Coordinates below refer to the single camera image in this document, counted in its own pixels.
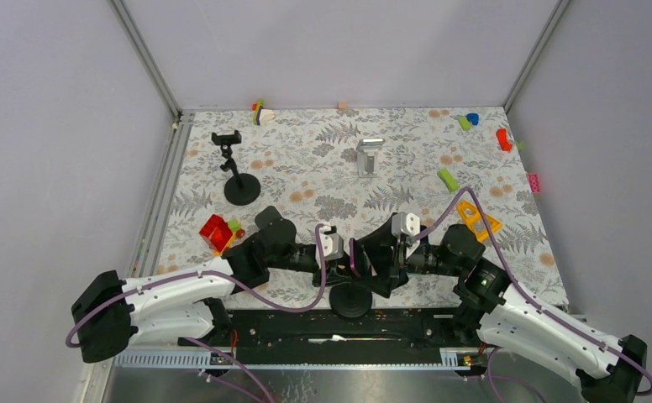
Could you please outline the purple-edged smartphone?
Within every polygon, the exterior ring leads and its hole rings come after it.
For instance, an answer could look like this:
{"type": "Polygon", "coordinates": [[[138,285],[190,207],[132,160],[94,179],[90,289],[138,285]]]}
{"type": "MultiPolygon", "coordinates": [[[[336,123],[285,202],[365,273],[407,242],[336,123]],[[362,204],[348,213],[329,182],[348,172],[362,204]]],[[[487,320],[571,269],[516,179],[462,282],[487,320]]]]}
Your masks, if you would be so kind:
{"type": "Polygon", "coordinates": [[[356,256],[356,244],[355,244],[355,238],[350,238],[348,241],[349,245],[349,267],[354,275],[355,278],[360,278],[361,274],[359,270],[357,269],[356,263],[355,263],[355,256],[356,256]]]}

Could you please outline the black phone stand with phone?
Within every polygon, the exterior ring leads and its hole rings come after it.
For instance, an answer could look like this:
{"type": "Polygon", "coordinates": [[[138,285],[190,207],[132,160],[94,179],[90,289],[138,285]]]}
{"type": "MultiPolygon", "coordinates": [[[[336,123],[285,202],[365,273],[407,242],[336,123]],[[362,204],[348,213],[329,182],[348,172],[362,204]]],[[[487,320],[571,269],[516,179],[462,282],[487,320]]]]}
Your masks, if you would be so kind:
{"type": "Polygon", "coordinates": [[[329,306],[331,311],[344,319],[357,319],[373,307],[372,286],[378,276],[371,270],[363,273],[337,265],[329,274],[329,306]]]}

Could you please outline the black round-base phone stand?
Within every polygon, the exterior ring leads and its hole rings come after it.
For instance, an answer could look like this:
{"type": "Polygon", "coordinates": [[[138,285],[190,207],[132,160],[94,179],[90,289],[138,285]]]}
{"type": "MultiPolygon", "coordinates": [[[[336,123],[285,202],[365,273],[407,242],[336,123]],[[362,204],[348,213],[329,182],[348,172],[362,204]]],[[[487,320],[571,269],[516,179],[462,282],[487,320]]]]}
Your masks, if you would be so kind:
{"type": "Polygon", "coordinates": [[[232,177],[227,180],[223,189],[226,200],[235,206],[246,206],[254,202],[260,195],[260,182],[255,176],[240,172],[233,157],[232,146],[242,143],[239,130],[224,135],[211,133],[211,140],[220,148],[221,155],[225,158],[219,168],[224,172],[232,173],[232,177]]]}

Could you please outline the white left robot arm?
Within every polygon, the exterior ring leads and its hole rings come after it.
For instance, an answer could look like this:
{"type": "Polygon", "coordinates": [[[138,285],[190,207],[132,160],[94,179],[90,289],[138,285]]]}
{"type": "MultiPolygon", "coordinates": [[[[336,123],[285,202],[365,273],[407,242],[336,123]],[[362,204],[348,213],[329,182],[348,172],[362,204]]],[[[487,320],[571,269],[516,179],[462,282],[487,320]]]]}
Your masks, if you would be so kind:
{"type": "Polygon", "coordinates": [[[134,344],[171,338],[203,338],[219,345],[228,339],[231,325],[208,300],[240,292],[278,311],[312,310],[326,291],[330,267],[345,255],[344,240],[334,226],[320,223],[313,244],[272,258],[266,253],[276,240],[272,229],[265,228],[206,264],[166,275],[124,279],[115,270],[104,271],[72,304],[74,325],[65,345],[79,349],[86,364],[110,359],[134,344]],[[272,269],[296,271],[300,263],[309,264],[317,276],[317,293],[307,305],[283,306],[256,291],[272,269]]]}

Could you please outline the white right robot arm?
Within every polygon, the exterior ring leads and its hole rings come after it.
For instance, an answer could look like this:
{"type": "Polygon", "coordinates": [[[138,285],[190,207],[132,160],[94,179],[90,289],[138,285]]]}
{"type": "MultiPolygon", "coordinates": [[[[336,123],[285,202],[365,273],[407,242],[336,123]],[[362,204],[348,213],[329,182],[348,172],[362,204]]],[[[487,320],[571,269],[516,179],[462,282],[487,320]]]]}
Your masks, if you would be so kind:
{"type": "Polygon", "coordinates": [[[569,381],[588,402],[631,402],[639,395],[647,345],[616,337],[542,301],[485,259],[486,249],[464,224],[448,227],[439,244],[422,235],[418,217],[397,213],[373,233],[350,239],[350,273],[385,273],[400,285],[408,274],[457,279],[460,298],[453,338],[504,348],[569,381]]]}

